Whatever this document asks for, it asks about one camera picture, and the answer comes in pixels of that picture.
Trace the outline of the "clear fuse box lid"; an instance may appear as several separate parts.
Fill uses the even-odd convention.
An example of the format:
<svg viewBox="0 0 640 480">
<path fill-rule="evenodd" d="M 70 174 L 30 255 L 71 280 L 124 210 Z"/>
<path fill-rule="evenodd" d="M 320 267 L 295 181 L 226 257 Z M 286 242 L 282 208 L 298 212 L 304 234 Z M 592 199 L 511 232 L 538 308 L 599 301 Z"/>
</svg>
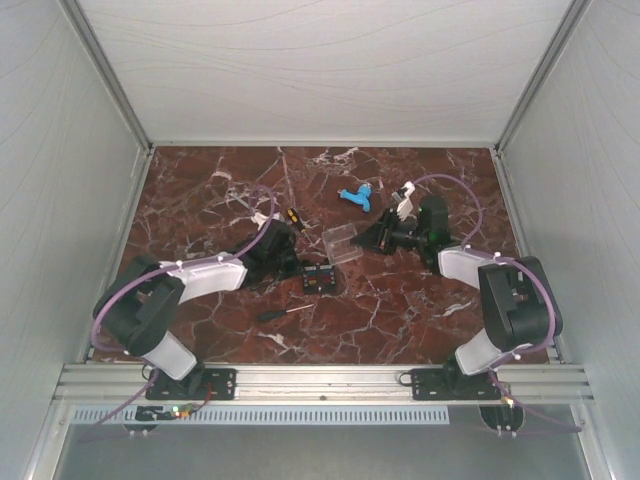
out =
<svg viewBox="0 0 640 480">
<path fill-rule="evenodd" d="M 322 241 L 330 264 L 340 265 L 363 255 L 362 248 L 351 243 L 351 239 L 356 234 L 356 228 L 352 223 L 334 227 L 322 233 Z"/>
</svg>

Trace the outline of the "black fuse box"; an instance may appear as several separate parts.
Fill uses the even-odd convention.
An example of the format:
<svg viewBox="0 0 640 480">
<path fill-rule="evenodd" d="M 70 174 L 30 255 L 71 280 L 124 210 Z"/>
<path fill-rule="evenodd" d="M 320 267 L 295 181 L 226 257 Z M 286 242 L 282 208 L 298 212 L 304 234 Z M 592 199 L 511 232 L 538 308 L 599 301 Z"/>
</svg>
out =
<svg viewBox="0 0 640 480">
<path fill-rule="evenodd" d="M 302 289 L 307 295 L 334 294 L 337 291 L 336 269 L 330 264 L 316 264 L 302 270 Z"/>
</svg>

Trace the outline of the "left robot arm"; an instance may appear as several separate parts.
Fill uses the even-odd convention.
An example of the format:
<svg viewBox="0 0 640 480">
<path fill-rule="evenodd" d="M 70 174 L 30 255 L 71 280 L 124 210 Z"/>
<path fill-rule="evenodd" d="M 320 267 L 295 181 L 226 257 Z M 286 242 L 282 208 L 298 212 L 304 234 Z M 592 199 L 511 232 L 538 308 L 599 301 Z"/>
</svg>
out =
<svg viewBox="0 0 640 480">
<path fill-rule="evenodd" d="M 194 398 L 205 388 L 206 368 L 171 332 L 178 306 L 217 292 L 257 287 L 266 279 L 288 279 L 300 270 L 296 234 L 281 220 L 268 220 L 258 234 L 230 252 L 188 261 L 135 258 L 93 310 L 97 335 L 105 328 L 134 357 L 158 374 L 154 387 L 179 398 Z"/>
</svg>

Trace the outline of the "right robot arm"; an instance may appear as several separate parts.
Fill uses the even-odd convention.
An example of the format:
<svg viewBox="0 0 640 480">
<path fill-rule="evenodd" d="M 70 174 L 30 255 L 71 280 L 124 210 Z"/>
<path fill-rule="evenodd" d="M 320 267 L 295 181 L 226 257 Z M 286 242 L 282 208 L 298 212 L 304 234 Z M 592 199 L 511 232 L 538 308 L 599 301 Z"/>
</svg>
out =
<svg viewBox="0 0 640 480">
<path fill-rule="evenodd" d="M 412 369 L 416 400 L 497 400 L 492 385 L 495 369 L 536 348 L 545 348 L 563 328 L 541 262 L 512 259 L 464 246 L 449 228 L 444 198 L 421 200 L 415 218 L 404 219 L 398 207 L 387 209 L 351 244 L 382 255 L 414 250 L 431 273 L 478 290 L 482 329 L 459 346 L 440 371 Z"/>
</svg>

